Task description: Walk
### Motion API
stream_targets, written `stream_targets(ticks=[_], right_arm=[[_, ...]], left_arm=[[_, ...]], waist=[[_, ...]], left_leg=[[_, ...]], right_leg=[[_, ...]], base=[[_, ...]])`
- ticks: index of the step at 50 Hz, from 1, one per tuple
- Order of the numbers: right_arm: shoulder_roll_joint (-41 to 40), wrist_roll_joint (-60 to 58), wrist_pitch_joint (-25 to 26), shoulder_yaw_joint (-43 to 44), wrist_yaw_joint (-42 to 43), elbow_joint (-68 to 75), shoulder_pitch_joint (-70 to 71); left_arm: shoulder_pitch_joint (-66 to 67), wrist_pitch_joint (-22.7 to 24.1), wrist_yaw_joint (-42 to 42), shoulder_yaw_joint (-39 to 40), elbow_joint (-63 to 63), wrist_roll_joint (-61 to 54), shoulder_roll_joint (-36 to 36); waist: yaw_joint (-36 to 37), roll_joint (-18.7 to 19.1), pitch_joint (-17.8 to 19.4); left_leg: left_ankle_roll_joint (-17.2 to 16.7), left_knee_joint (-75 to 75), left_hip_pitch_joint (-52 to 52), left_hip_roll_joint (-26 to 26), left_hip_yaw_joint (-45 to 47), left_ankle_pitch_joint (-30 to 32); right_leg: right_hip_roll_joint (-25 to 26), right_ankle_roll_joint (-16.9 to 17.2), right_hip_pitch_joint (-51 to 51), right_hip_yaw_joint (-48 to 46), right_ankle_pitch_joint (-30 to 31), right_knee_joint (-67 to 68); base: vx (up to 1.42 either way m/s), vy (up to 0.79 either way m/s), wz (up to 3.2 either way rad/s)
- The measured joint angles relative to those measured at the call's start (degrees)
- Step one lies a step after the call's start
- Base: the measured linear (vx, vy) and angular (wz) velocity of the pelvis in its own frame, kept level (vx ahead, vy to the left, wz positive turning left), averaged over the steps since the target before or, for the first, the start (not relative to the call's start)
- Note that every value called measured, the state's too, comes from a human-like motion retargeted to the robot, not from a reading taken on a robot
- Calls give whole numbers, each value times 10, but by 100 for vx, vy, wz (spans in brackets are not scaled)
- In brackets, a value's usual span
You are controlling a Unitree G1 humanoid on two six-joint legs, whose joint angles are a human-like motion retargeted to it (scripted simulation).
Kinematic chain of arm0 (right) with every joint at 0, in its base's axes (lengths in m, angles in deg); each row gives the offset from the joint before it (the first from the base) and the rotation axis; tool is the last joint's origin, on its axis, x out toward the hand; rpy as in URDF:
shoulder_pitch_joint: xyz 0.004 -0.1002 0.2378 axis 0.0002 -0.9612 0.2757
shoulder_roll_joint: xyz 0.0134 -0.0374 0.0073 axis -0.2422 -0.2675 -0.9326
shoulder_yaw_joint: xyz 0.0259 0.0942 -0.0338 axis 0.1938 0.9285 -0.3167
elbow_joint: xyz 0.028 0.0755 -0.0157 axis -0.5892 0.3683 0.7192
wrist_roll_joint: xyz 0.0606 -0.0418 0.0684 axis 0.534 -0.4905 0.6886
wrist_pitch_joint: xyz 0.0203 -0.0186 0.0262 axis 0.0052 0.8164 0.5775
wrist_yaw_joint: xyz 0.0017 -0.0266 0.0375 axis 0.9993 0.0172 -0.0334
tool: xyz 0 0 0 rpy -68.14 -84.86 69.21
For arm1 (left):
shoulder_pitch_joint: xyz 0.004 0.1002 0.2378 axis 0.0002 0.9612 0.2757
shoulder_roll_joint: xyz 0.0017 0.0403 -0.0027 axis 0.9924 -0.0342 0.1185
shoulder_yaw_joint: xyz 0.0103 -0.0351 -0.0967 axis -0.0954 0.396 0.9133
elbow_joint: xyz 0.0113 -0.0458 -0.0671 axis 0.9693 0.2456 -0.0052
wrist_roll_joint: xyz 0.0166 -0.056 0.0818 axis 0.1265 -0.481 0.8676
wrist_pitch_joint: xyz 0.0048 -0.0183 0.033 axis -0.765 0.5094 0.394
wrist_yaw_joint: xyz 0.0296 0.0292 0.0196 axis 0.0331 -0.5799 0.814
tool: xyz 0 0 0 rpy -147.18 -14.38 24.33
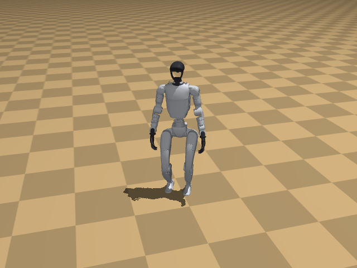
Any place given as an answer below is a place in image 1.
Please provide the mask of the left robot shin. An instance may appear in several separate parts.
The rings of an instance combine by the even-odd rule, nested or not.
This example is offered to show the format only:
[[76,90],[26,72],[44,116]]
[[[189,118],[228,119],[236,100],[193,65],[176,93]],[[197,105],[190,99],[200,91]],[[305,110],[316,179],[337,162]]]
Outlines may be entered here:
[[[193,164],[194,167],[194,164]],[[192,180],[192,176],[193,176],[193,167],[192,170],[190,170],[190,172],[185,171],[185,181],[186,181],[186,185],[191,185],[191,180]]]

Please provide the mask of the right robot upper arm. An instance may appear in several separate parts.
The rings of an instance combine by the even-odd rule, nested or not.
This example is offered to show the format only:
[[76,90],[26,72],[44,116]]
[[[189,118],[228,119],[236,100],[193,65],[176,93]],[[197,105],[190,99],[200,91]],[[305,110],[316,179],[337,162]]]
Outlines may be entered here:
[[165,93],[165,87],[166,84],[162,84],[157,88],[157,94],[156,94],[156,106],[155,106],[155,111],[154,113],[160,114],[162,112],[163,107],[161,107],[163,98],[164,98],[164,93]]

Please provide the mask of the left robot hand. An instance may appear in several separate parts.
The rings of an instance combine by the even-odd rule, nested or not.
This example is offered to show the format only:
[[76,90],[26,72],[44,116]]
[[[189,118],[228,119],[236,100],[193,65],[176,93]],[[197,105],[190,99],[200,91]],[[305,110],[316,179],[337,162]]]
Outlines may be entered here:
[[201,138],[201,145],[202,145],[202,146],[201,146],[201,149],[199,150],[199,154],[201,154],[202,152],[204,152],[205,138],[206,138],[204,131],[201,132],[200,138]]

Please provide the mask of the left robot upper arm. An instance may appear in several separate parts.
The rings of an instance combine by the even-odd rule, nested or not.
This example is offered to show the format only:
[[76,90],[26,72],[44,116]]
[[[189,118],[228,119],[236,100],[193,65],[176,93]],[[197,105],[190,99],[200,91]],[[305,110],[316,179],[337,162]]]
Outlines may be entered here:
[[201,97],[200,89],[195,85],[189,85],[190,94],[193,95],[193,101],[195,105],[194,115],[201,116]]

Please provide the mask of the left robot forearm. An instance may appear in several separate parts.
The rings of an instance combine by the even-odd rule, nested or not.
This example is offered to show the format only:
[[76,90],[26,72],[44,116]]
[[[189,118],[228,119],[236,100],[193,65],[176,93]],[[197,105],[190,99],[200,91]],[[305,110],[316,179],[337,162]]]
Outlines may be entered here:
[[[198,116],[196,118],[196,120],[197,120],[198,129],[199,129],[199,135],[201,136],[201,132],[202,131],[205,132],[204,113],[203,113],[202,108],[201,108],[201,116]],[[206,135],[206,132],[205,132],[205,135]]]

